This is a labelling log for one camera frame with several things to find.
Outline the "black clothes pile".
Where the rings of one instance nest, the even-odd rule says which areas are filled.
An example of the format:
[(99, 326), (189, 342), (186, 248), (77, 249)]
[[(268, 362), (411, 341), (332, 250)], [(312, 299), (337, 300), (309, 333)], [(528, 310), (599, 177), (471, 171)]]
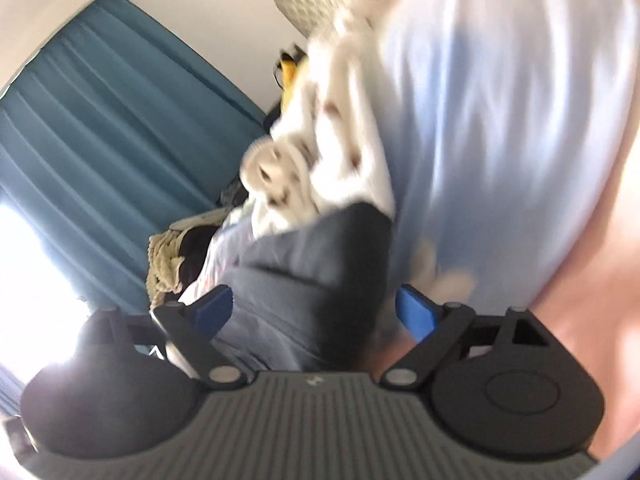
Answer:
[(208, 246), (219, 226), (194, 226), (186, 231), (178, 255), (183, 258), (179, 268), (182, 289), (186, 289), (200, 275), (208, 252)]

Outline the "pastel pink blue bedsheet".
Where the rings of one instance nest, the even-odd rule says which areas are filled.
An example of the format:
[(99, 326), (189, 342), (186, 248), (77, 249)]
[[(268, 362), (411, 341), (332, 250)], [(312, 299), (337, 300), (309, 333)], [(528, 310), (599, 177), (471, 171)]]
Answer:
[(523, 307), (598, 384), (590, 451), (612, 455), (639, 429), (639, 0), (396, 0), (362, 73), (395, 215), (353, 370), (416, 345), (401, 284)]

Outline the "yellow Pikachu plush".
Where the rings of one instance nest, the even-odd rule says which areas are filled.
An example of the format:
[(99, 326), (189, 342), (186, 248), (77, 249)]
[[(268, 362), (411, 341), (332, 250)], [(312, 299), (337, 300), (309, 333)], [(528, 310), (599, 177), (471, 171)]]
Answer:
[(279, 66), (282, 79), (280, 109), (282, 114), (285, 113), (288, 104), (290, 104), (293, 99), (297, 78), (306, 74), (307, 63), (308, 58), (294, 61), (288, 54), (283, 55), (280, 59)]

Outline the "teal curtain right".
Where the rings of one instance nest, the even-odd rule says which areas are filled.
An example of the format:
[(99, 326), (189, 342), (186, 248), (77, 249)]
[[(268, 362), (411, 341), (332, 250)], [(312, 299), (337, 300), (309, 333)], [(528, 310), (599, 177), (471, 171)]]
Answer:
[(1, 187), (90, 306), (143, 311), (149, 237), (212, 209), (264, 112), (128, 0), (96, 0), (1, 100)]

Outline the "black drawstring trousers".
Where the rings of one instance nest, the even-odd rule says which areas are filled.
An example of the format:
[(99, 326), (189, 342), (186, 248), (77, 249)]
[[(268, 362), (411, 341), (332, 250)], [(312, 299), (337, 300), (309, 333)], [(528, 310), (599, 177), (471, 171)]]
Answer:
[(210, 343), (247, 374), (353, 370), (385, 300), (391, 240), (368, 203), (256, 240), (222, 276), (232, 315)]

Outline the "beige knitted blanket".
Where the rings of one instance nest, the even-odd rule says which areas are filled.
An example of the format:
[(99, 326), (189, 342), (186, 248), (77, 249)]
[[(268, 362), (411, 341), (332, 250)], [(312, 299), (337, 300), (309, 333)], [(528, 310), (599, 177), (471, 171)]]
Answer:
[(229, 208), (218, 208), (181, 219), (171, 223), (166, 231), (149, 238), (149, 272), (145, 287), (151, 309), (160, 306), (171, 297), (179, 296), (184, 291), (179, 278), (179, 268), (183, 258), (178, 255), (178, 252), (186, 231), (194, 226), (221, 227), (229, 212)]

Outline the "wall socket with charger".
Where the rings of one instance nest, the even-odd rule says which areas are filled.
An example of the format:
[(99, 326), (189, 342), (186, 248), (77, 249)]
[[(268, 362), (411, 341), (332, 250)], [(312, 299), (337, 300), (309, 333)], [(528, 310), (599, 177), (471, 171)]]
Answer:
[(292, 87), (299, 66), (306, 57), (307, 53), (297, 44), (294, 44), (292, 52), (280, 51), (277, 62), (273, 66), (272, 76), (281, 91)]

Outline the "white patterned blanket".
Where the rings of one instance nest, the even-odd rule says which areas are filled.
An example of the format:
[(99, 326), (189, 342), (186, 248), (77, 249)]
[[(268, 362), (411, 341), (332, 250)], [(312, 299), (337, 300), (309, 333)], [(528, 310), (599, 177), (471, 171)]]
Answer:
[(308, 44), (307, 71), (259, 152), (260, 182), (248, 194), (254, 237), (295, 230), (322, 214), (367, 202), (395, 215), (383, 144), (362, 73), (374, 25), (396, 0), (338, 9)]

